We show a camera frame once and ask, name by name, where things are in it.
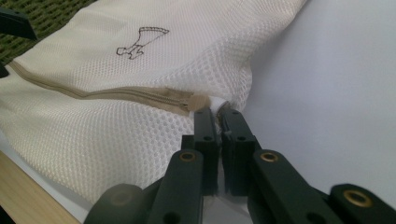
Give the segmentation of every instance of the light wood surface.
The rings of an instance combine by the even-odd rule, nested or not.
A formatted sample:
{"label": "light wood surface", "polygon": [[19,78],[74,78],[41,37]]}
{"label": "light wood surface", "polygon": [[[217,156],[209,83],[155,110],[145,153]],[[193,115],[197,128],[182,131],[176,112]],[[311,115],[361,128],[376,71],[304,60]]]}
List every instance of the light wood surface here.
{"label": "light wood surface", "polygon": [[17,224],[78,223],[1,151],[0,204]]}

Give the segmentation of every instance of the zipper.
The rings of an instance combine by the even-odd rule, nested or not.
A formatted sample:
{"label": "zipper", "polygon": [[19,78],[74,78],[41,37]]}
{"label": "zipper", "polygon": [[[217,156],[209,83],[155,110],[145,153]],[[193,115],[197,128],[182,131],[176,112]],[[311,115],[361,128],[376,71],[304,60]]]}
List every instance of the zipper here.
{"label": "zipper", "polygon": [[168,88],[120,87],[103,91],[82,91],[62,84],[36,78],[35,74],[24,69],[20,64],[11,62],[9,66],[23,79],[47,90],[57,91],[80,100],[112,99],[126,100],[143,105],[188,116],[191,112],[210,106],[216,115],[225,104],[225,100],[207,95],[197,95],[188,91],[176,91]]}

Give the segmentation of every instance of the white mesh bag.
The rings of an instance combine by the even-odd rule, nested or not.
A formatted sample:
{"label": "white mesh bag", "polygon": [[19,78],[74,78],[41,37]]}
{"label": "white mesh bag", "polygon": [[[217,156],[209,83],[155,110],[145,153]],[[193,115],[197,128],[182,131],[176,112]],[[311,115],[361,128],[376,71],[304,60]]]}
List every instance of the white mesh bag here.
{"label": "white mesh bag", "polygon": [[0,128],[41,174],[90,202],[160,178],[194,95],[243,109],[253,51],[304,0],[102,0],[7,66]]}

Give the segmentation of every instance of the textured fabric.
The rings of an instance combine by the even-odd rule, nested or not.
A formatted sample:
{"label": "textured fabric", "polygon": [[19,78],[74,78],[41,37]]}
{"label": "textured fabric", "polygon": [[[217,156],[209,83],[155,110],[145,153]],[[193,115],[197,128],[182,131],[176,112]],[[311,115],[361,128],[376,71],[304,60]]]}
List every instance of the textured fabric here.
{"label": "textured fabric", "polygon": [[[14,60],[29,78],[65,89],[164,87],[243,109],[249,57],[304,0],[103,0]],[[146,187],[179,150],[190,118],[122,100],[76,100],[0,79],[0,128],[39,172],[91,202],[106,189]]]}
{"label": "textured fabric", "polygon": [[[59,30],[76,12],[95,0],[0,0],[0,7],[13,9],[26,14],[37,38]],[[30,49],[37,41],[0,34],[0,60],[9,63],[15,57]]]}

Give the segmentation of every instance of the dark green woven texture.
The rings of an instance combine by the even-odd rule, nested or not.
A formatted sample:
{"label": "dark green woven texture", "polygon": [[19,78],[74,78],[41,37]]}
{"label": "dark green woven texture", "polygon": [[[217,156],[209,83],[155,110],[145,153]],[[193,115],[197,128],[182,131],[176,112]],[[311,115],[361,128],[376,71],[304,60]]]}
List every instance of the dark green woven texture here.
{"label": "dark green woven texture", "polygon": [[[0,7],[26,14],[38,41],[59,30],[82,8],[95,0],[0,0]],[[0,60],[11,62],[37,41],[13,35],[0,35]]]}

